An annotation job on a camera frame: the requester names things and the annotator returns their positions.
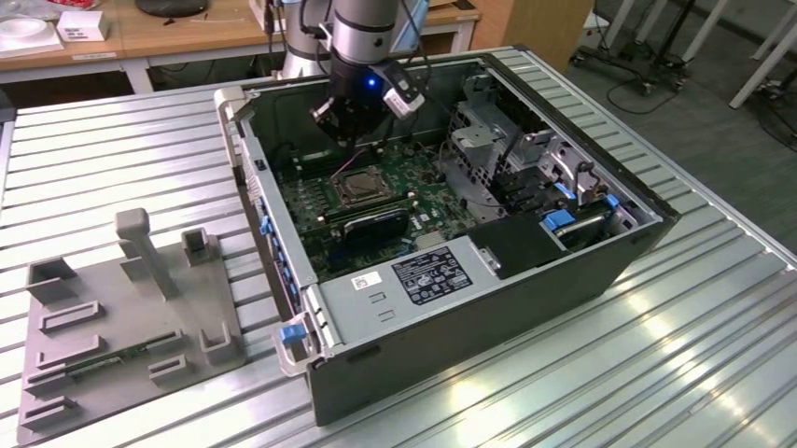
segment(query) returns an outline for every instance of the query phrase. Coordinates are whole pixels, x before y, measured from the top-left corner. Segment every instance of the cpu socket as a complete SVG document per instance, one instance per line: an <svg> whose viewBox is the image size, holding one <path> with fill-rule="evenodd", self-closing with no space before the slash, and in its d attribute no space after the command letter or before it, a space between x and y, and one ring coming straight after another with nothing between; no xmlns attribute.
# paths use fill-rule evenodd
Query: cpu socket
<svg viewBox="0 0 797 448"><path fill-rule="evenodd" d="M374 166L341 173L333 178L333 184L345 206L370 203L390 196L390 188Z"/></svg>

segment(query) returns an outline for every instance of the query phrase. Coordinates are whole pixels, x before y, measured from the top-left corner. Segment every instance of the circuit board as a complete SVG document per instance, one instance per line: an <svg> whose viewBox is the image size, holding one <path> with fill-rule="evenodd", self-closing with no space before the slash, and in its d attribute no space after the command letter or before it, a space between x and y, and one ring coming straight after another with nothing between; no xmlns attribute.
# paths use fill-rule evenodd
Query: circuit board
<svg viewBox="0 0 797 448"><path fill-rule="evenodd" d="M447 241L475 225L437 170L437 158L437 147L397 142L371 165L310 179L278 177L321 281L407 255L425 244ZM395 210L410 214L401 236L361 249L345 246L347 223Z"/></svg>

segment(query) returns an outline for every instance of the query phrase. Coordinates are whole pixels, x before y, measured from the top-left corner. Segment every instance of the motherboard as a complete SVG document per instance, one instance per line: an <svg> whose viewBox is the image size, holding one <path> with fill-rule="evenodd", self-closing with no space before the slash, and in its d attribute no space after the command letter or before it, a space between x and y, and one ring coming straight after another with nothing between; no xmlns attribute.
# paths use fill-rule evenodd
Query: motherboard
<svg viewBox="0 0 797 448"><path fill-rule="evenodd" d="M443 243L475 225L438 170L439 146L397 141L362 152L349 166L326 169L294 159L278 177L321 281Z"/></svg>

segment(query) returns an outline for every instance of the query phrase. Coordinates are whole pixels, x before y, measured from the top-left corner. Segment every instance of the aluminum slotted surface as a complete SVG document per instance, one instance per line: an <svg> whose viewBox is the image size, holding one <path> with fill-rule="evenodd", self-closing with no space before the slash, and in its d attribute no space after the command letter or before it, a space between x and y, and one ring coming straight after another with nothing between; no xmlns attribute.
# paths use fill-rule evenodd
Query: aluminum slotted surface
<svg viewBox="0 0 797 448"><path fill-rule="evenodd" d="M156 245L222 244L250 364L47 446L764 446L797 441L793 256L526 52L501 61L684 215L600 298L402 394L315 427L279 371L277 310L212 114L218 86L23 111L0 212L0 448L15 445L24 265L120 256L112 211Z"/></svg>

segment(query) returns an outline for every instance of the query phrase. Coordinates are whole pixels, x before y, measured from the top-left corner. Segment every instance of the blue latch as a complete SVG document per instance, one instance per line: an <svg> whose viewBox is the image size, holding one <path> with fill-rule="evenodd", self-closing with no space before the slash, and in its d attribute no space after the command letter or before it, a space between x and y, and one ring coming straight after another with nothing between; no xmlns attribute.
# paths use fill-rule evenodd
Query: blue latch
<svg viewBox="0 0 797 448"><path fill-rule="evenodd" d="M568 224L576 222L576 218L566 210L557 210L556 212L548 214L544 222L546 223L546 227L550 229L550 231L556 231Z"/></svg>
<svg viewBox="0 0 797 448"><path fill-rule="evenodd" d="M613 209L618 208L618 206L621 205L621 200L617 198L614 194L609 194L606 196L606 202L609 203L609 206Z"/></svg>
<svg viewBox="0 0 797 448"><path fill-rule="evenodd" d="M269 217L263 217L263 219L261 219L261 234L266 235L271 233L271 222Z"/></svg>
<svg viewBox="0 0 797 448"><path fill-rule="evenodd" d="M295 324L279 329L279 340L283 344L298 343L307 336L305 325Z"/></svg>
<svg viewBox="0 0 797 448"><path fill-rule="evenodd" d="M576 194L573 194L573 191L570 191L568 189L568 187L565 186L565 184L562 182L557 182L556 184L553 184L553 186L560 189L560 191L565 194L565 196L568 197L568 199L576 199Z"/></svg>

